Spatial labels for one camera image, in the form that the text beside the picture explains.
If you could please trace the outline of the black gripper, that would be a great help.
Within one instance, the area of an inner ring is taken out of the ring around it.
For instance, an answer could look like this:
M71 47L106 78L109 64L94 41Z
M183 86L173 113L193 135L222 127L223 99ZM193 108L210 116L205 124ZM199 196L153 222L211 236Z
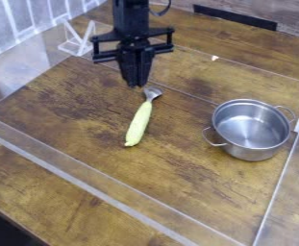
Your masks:
M122 78L130 87L146 85L154 55L174 49L175 29L150 27L150 14L165 15L171 3L173 0L169 0L166 8L155 12L150 9L150 0L113 0L114 29L90 39L94 46L92 60L109 62L117 59ZM142 50L138 54L138 79L135 54L126 51L133 47Z

